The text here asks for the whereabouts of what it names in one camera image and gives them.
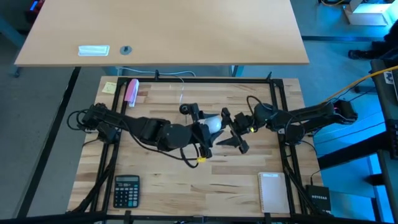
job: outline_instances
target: yellow tag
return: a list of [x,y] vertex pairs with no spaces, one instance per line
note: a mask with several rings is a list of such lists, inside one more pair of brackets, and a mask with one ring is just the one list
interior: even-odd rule
[[102,89],[103,93],[114,94],[116,91],[116,83],[106,82],[104,88]]
[[199,157],[197,159],[198,162],[206,162],[206,158],[205,157]]

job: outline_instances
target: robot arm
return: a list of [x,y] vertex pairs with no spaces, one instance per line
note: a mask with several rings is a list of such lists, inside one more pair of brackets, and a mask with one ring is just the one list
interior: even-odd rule
[[358,118],[351,103],[343,100],[293,111],[278,110],[272,105],[259,101],[252,115],[238,113],[234,116],[234,120],[231,119],[228,109],[223,108],[221,130],[210,133],[209,126],[198,121],[217,114],[205,114],[199,110],[196,103],[180,107],[182,114],[189,114],[192,117],[193,123],[188,126],[172,124],[159,118],[132,118],[110,111],[101,103],[92,105],[84,112],[86,114],[78,124],[79,129],[97,129],[98,138],[103,142],[113,143],[118,129],[123,129],[129,131],[134,139],[155,146],[159,151],[169,152],[189,144],[199,144],[200,155],[205,158],[212,157],[210,149],[213,147],[213,142],[227,126],[231,129],[232,137],[218,142],[217,145],[239,147],[244,154],[248,151],[249,145],[243,140],[242,135],[254,133],[264,126],[271,131],[285,134],[286,144],[297,144],[309,132],[333,123],[352,124]]

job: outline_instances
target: calculator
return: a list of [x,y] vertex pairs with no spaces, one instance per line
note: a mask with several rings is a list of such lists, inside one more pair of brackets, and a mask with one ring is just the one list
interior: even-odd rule
[[137,208],[139,205],[139,176],[117,175],[114,178],[114,208]]

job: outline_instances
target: yellow sticky note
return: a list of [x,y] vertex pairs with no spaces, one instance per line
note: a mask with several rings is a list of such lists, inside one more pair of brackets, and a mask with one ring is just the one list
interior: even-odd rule
[[106,82],[104,88],[102,89],[103,93],[114,94],[116,91],[116,83]]

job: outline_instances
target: pink eraser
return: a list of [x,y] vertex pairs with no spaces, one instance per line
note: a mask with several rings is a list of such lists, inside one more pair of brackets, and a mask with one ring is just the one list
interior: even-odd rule
[[130,106],[134,106],[136,103],[137,93],[138,93],[139,81],[134,78],[130,81],[129,86],[127,87],[126,96],[124,97],[124,101],[128,101]]

